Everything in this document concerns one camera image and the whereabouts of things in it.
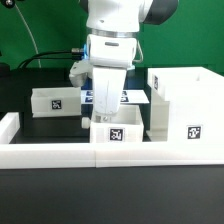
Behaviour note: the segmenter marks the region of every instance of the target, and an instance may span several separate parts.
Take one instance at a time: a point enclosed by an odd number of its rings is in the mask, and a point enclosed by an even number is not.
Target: green backdrop
[[[82,47],[86,13],[78,0],[17,2],[37,42],[39,52]],[[144,63],[139,66],[198,66],[224,73],[224,1],[180,0],[174,16],[160,26],[141,25],[139,40]],[[16,9],[0,6],[1,62],[12,68],[35,54]],[[71,61],[42,62],[43,67],[69,67]]]

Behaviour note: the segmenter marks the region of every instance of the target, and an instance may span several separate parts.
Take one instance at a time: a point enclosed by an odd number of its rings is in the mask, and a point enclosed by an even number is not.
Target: white box
[[[142,142],[143,129],[139,106],[121,105],[110,123],[97,122],[93,112],[90,123],[90,142]]]
[[[224,78],[202,67],[148,69],[152,141],[223,141]]]
[[[33,117],[78,116],[81,115],[81,89],[33,89],[31,104]]]

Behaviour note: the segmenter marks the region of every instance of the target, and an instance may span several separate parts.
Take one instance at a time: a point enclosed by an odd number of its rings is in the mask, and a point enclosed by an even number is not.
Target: black cable
[[[27,63],[25,67],[32,61],[32,58],[46,56],[46,55],[52,55],[52,54],[71,54],[71,50],[62,50],[62,51],[46,51],[43,53],[39,53],[36,55],[33,55],[30,59],[22,61],[17,68],[20,68],[24,63]]]
[[[22,63],[20,63],[21,65],[23,64],[23,66],[21,67],[20,65],[18,66],[18,68],[26,68],[27,65],[29,63],[31,63],[33,60],[80,60],[80,57],[62,57],[62,58],[59,58],[59,57],[47,57],[47,58],[44,58],[44,57],[35,57],[35,58],[30,58],[30,59],[27,59],[27,60],[24,60]]]

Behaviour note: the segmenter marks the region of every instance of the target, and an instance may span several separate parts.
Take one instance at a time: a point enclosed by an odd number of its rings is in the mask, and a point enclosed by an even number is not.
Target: green wall
[[[40,52],[82,47],[87,15],[78,0],[26,0],[17,3]],[[198,66],[224,73],[224,1],[180,0],[175,15],[161,26],[141,25],[144,63],[139,66]],[[16,11],[0,6],[1,61],[15,68],[34,55],[30,37]],[[42,62],[69,67],[71,61]]]

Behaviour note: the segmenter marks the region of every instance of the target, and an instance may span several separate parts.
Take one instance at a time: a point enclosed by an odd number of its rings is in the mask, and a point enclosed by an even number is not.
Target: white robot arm
[[[80,67],[82,74],[91,69],[95,113],[101,118],[112,117],[119,109],[126,72],[132,66],[136,49],[140,49],[135,38],[139,23],[163,23],[175,12],[178,0],[80,0],[79,3],[89,14],[89,60],[76,63],[70,79],[76,86]]]

